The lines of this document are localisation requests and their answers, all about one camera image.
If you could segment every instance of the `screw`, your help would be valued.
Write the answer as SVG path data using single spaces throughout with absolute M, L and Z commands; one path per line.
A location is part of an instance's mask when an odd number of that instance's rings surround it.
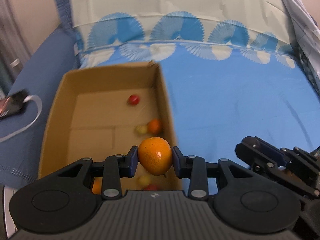
M 191 195 L 196 198 L 202 198 L 202 197 L 205 197 L 207 193 L 202 189 L 195 189 L 191 191 Z
M 260 166 L 255 166 L 254 171 L 260 171 L 261 167 Z
M 115 188 L 108 188 L 106 189 L 103 194 L 106 196 L 106 197 L 116 197 L 119 195 L 119 191 L 116 190 Z

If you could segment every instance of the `wall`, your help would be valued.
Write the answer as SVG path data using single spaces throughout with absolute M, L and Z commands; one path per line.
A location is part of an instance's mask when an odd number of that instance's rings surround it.
M 320 0 L 302 0 L 308 12 L 320 24 Z M 32 52 L 58 26 L 54 0 L 11 0 L 21 33 Z

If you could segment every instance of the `black device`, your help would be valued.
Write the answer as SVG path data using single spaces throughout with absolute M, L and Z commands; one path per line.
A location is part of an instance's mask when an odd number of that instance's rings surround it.
M 28 92 L 21 90 L 6 98 L 0 99 L 0 120 L 21 113 L 23 110 L 23 101 L 27 96 Z
M 297 147 L 279 150 L 246 137 L 235 152 L 250 169 L 224 158 L 207 163 L 173 147 L 176 176 L 190 179 L 186 194 L 123 194 L 120 178 L 134 176 L 137 151 L 133 146 L 99 163 L 82 158 L 20 189 L 9 205 L 19 229 L 11 239 L 320 239 L 320 162 Z M 91 188 L 100 176 L 101 194 L 95 195 Z M 208 178 L 216 178 L 215 195 L 209 195 Z

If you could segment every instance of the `red fruit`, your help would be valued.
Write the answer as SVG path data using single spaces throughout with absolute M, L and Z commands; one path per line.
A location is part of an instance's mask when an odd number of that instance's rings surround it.
M 129 105 L 135 106 L 135 105 L 137 105 L 139 102 L 140 102 L 140 97 L 137 96 L 137 95 L 131 95 L 131 96 L 128 98 L 128 104 L 129 104 Z
M 149 186 L 145 187 L 143 190 L 157 191 L 160 189 L 156 185 L 150 184 Z

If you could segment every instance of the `dark blue fabric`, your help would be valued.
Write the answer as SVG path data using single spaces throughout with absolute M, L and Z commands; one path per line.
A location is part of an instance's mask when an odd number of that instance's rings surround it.
M 62 28 L 55 30 L 25 64 L 9 94 L 27 89 L 38 95 L 43 109 L 26 131 L 0 143 L 0 184 L 21 188 L 37 178 L 41 145 L 49 111 L 62 76 L 78 68 L 74 55 L 75 38 Z M 37 114 L 34 102 L 23 114 L 0 121 L 0 137 L 31 123 Z
M 65 29 L 72 28 L 72 14 L 69 0 L 55 0 L 60 21 Z

